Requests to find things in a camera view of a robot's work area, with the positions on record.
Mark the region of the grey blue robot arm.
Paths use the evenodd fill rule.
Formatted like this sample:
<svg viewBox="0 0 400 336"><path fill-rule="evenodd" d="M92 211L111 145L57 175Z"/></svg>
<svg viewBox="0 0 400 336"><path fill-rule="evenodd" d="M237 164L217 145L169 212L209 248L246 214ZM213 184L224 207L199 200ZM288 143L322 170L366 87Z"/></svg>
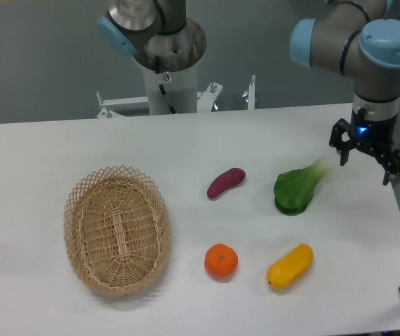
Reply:
<svg viewBox="0 0 400 336"><path fill-rule="evenodd" d="M350 120L339 120L329 143L348 161L351 150L375 158L384 184L400 176L400 144L392 140L400 109L400 21L386 20L389 1L333 1L323 20L304 19L290 36L290 57L355 81ZM97 27L118 55L142 68L152 114L209 112L221 87L197 93L203 29L184 1L111 1Z"/></svg>

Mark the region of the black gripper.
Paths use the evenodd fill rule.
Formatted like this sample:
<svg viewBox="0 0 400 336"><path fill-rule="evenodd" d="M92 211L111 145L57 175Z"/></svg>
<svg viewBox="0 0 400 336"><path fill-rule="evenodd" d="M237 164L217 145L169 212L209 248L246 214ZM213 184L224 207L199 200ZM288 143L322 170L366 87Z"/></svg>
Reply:
<svg viewBox="0 0 400 336"><path fill-rule="evenodd" d="M344 166L349 160L350 151L357 147L364 153L383 153L376 156L376 161L384 169L383 185L392 183L400 177L400 144L393 146L392 136L397 117L380 121L365 120L367 112L352 111L350 123L339 119L331 129L329 145L340 156L339 164Z"/></svg>

